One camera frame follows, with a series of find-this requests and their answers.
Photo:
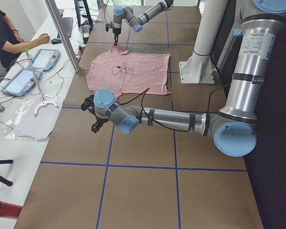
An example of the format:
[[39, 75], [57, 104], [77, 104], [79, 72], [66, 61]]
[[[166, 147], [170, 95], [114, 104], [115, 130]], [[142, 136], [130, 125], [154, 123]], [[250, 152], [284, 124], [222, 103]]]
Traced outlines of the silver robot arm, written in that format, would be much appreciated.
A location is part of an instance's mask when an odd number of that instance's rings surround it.
[[286, 23], [286, 0], [239, 0], [235, 7], [234, 33], [242, 43], [226, 104], [216, 114], [203, 114], [128, 106], [116, 100], [113, 91], [102, 88], [87, 97], [81, 109], [96, 118], [97, 133], [106, 122], [129, 134], [139, 123], [157, 124], [178, 132], [199, 132], [214, 140], [225, 155], [240, 157], [253, 151], [257, 143], [254, 113], [257, 98], [276, 34]]
[[122, 21], [126, 20], [130, 27], [135, 32], [139, 32], [143, 25], [148, 23], [158, 14], [163, 11], [169, 10], [173, 6], [173, 0], [163, 0], [153, 5], [147, 11], [142, 13], [140, 16], [136, 17], [133, 12], [133, 7], [130, 6], [114, 6], [113, 8], [113, 19], [111, 22], [105, 24], [106, 31], [112, 29], [114, 34], [114, 46], [118, 45], [119, 35], [122, 31]]

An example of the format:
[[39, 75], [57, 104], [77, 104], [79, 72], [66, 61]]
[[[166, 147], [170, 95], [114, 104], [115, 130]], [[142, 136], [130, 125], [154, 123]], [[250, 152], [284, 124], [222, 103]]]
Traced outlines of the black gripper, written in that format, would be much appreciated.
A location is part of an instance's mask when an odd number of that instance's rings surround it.
[[107, 123], [109, 119], [102, 114], [97, 113], [98, 107], [94, 104], [94, 95], [90, 95], [84, 99], [84, 102], [81, 104], [81, 110], [88, 110], [91, 114], [95, 116], [96, 122], [91, 126], [91, 131], [93, 133], [99, 132], [100, 128], [104, 123]]
[[106, 23], [106, 32], [108, 32], [109, 29], [112, 29], [112, 32], [114, 33], [114, 45], [118, 45], [119, 34], [121, 34], [121, 24], [115, 23], [113, 21], [111, 21], [110, 23]]

